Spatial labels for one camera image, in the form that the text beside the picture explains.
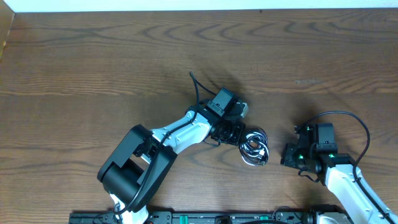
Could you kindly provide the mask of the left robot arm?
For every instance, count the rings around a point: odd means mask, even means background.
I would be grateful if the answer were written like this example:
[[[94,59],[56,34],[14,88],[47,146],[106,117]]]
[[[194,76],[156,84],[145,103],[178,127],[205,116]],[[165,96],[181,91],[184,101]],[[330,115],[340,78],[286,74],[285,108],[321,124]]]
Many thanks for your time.
[[[155,195],[178,154],[212,138],[239,145],[248,105],[222,88],[214,98],[197,101],[184,117],[157,129],[131,128],[107,158],[97,179],[114,201],[118,223],[144,223],[146,205]]]

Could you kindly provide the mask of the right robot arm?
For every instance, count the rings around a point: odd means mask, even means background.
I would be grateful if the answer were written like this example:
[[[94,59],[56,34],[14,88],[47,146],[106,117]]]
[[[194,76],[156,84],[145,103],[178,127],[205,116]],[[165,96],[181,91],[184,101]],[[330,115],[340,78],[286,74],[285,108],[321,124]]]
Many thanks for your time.
[[[353,223],[397,223],[391,211],[366,182],[349,154],[340,154],[331,123],[295,127],[296,143],[288,143],[281,164],[321,183],[340,201]]]

